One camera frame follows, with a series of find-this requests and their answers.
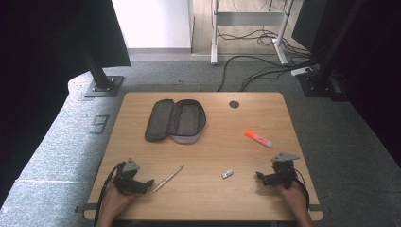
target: silver pen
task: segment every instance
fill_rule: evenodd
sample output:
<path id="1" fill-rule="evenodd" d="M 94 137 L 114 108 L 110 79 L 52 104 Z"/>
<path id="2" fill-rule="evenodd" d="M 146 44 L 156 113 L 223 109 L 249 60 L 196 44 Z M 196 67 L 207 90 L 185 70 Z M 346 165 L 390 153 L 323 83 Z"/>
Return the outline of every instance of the silver pen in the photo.
<path id="1" fill-rule="evenodd" d="M 169 182 L 175 175 L 177 175 L 181 170 L 183 170 L 183 166 L 178 167 L 173 173 L 171 173 L 167 178 L 165 178 L 162 182 L 156 185 L 156 188 L 153 192 L 157 192 L 160 188 L 162 188 L 167 182 Z"/>

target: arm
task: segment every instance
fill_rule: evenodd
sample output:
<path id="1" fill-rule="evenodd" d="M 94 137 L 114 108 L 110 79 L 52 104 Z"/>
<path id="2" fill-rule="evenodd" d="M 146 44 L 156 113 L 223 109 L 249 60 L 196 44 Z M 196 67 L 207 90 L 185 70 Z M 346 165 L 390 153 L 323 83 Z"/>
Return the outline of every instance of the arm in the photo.
<path id="1" fill-rule="evenodd" d="M 295 182 L 292 182 L 288 189 L 283 185 L 276 186 L 283 201 L 292 211 L 299 227 L 312 227 L 312 219 L 306 209 L 306 199 L 302 188 Z"/>
<path id="2" fill-rule="evenodd" d="M 128 205 L 133 203 L 139 195 L 124 195 L 115 187 L 113 179 L 106 187 L 102 206 L 100 209 L 98 227 L 111 227 L 114 218 L 124 211 Z"/>

